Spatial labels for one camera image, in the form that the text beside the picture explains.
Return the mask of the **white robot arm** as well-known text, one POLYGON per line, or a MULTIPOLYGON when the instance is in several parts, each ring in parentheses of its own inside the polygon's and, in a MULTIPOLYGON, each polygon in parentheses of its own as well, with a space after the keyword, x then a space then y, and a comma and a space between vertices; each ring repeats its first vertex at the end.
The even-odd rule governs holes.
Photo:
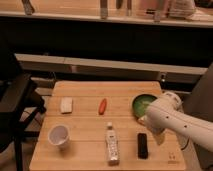
POLYGON ((170 129, 213 152, 213 122, 201 120, 179 111, 180 97, 170 91, 159 97, 141 94, 132 104, 135 116, 153 135, 170 129))

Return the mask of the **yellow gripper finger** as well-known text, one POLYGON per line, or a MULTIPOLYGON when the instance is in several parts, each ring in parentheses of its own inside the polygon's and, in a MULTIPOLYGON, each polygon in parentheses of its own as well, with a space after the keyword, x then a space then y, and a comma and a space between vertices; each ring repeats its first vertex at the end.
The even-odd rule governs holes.
POLYGON ((140 123, 141 125, 145 125, 145 116, 139 117, 137 121, 138 121, 138 123, 140 123))
POLYGON ((155 139, 156 139, 156 142, 157 142, 158 145, 162 145, 165 141, 165 133, 162 132, 160 134, 157 134, 155 136, 155 139))

